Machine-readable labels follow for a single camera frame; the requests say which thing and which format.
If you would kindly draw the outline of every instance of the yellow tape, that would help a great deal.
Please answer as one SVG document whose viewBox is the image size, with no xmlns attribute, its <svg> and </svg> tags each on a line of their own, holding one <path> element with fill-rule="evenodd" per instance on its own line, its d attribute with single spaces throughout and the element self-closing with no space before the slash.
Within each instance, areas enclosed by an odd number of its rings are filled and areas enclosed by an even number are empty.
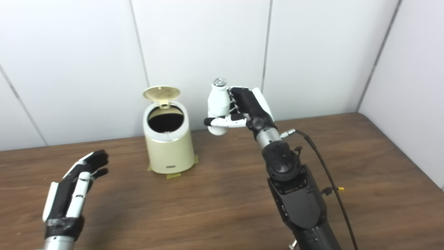
<svg viewBox="0 0 444 250">
<path fill-rule="evenodd" d="M 171 178 L 174 178 L 174 177 L 179 177 L 179 176 L 181 176 L 182 174 L 181 173 L 171 173 L 171 174 L 167 174 L 166 175 L 166 179 L 168 180 L 168 179 L 171 179 Z"/>
</svg>

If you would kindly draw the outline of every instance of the cable connector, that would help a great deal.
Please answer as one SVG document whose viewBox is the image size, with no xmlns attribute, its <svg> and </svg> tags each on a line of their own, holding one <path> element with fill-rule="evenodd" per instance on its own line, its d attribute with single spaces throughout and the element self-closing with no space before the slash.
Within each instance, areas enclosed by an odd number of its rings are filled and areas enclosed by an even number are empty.
<svg viewBox="0 0 444 250">
<path fill-rule="evenodd" d="M 343 187 L 338 187 L 336 190 L 338 191 L 344 191 L 345 188 Z M 330 194 L 333 193 L 333 187 L 326 187 L 321 191 L 321 194 L 325 194 L 326 196 L 329 196 Z"/>
<path fill-rule="evenodd" d="M 290 130 L 288 130 L 288 131 L 285 131 L 285 132 L 283 132 L 283 133 L 281 134 L 281 139 L 287 138 L 287 137 L 289 137 L 290 135 L 294 134 L 295 132 L 296 132 L 295 129 L 290 129 Z"/>
</svg>

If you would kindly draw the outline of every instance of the open lid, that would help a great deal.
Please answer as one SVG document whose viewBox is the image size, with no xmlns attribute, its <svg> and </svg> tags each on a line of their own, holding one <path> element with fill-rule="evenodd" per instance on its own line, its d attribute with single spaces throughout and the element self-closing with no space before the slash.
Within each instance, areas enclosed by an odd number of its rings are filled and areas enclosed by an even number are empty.
<svg viewBox="0 0 444 250">
<path fill-rule="evenodd" d="M 143 96 L 151 101 L 158 101 L 161 109 L 168 109 L 170 102 L 168 100 L 174 99 L 180 95 L 177 88 L 169 86 L 154 86 L 147 88 L 143 92 Z"/>
</svg>

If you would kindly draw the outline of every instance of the white wall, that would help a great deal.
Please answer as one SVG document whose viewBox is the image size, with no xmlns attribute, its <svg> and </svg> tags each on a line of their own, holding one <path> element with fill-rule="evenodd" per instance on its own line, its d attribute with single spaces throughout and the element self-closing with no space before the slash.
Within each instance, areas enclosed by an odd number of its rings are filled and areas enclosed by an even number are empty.
<svg viewBox="0 0 444 250">
<path fill-rule="evenodd" d="M 441 188 L 443 13 L 441 0 L 402 3 L 359 110 Z"/>
<path fill-rule="evenodd" d="M 0 73 L 0 151 L 45 146 Z"/>
<path fill-rule="evenodd" d="M 128 1 L 3 0 L 0 31 L 0 65 L 49 145 L 142 134 Z"/>
<path fill-rule="evenodd" d="M 273 1 L 263 93 L 274 117 L 354 112 L 397 2 Z"/>
<path fill-rule="evenodd" d="M 264 81 L 270 2 L 3 0 L 0 65 L 49 145 L 142 135 L 154 85 L 204 128 L 217 77 L 262 87 L 278 120 L 353 111 L 396 1 L 273 1 Z"/>
</svg>

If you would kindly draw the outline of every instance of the cream trash can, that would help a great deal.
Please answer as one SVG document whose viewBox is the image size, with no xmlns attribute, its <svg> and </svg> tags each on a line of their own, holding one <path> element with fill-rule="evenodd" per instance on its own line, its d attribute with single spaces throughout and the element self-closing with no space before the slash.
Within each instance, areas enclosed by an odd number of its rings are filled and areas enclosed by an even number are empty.
<svg viewBox="0 0 444 250">
<path fill-rule="evenodd" d="M 168 86 L 147 88 L 143 96 L 154 103 L 143 114 L 150 167 L 156 173 L 180 173 L 193 166 L 194 149 L 185 107 L 171 99 L 180 91 Z"/>
</svg>

